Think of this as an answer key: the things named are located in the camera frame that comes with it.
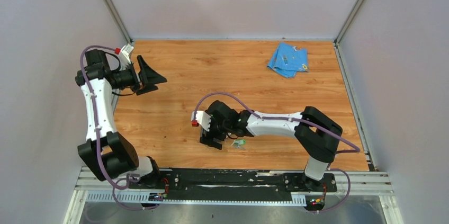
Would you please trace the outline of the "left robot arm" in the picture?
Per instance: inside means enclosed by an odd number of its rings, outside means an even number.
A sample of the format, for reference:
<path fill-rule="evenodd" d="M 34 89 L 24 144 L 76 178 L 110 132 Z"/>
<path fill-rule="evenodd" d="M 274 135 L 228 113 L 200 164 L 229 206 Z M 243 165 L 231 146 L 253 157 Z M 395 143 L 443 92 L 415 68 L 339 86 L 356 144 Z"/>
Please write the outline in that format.
<path fill-rule="evenodd" d="M 140 70 L 130 59 L 134 47 L 92 45 L 79 58 L 80 70 L 75 77 L 83 93 L 87 112 L 85 143 L 77 147 L 78 155 L 100 181 L 124 174 L 138 177 L 150 189 L 161 185 L 162 174 L 156 161 L 141 157 L 134 146 L 117 130 L 113 99 L 116 90 L 130 89 L 135 95 L 158 90 L 167 79 L 154 71 L 142 56 L 137 56 Z"/>

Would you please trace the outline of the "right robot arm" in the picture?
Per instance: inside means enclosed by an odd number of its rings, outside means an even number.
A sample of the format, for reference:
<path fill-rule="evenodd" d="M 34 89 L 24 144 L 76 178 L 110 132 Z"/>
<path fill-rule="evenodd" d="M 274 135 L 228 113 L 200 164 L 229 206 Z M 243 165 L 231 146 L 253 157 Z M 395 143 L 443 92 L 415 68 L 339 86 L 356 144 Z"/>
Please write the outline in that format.
<path fill-rule="evenodd" d="M 253 110 L 237 112 L 214 101 L 205 111 L 193 111 L 191 123 L 201 127 L 200 142 L 216 149 L 229 135 L 236 137 L 282 136 L 296 139 L 309 154 L 303 186 L 315 191 L 324 183 L 324 172 L 337 154 L 342 127 L 313 106 L 291 114 Z"/>

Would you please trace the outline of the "key with green tag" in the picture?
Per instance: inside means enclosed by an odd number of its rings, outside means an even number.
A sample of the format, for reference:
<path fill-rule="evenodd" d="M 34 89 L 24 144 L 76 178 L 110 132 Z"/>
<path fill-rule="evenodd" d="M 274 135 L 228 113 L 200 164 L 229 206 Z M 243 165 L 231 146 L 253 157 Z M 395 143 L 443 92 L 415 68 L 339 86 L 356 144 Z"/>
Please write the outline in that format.
<path fill-rule="evenodd" d="M 245 139 L 236 139 L 232 142 L 232 146 L 235 149 L 240 149 L 240 150 L 245 150 L 244 145 L 246 144 L 246 140 Z"/>

